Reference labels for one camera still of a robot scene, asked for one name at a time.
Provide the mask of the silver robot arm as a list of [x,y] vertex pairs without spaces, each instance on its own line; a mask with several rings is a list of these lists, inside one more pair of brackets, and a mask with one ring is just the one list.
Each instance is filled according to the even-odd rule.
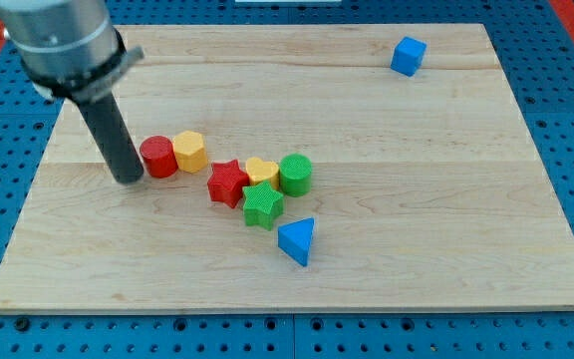
[[101,0],[0,0],[0,19],[33,86],[77,106],[115,181],[133,183],[144,167],[113,86],[144,58],[127,49]]

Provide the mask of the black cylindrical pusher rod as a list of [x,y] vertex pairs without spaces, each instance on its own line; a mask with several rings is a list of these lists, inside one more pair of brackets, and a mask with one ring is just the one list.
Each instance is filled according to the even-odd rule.
[[80,113],[118,183],[134,183],[144,175],[139,154],[112,93],[78,104]]

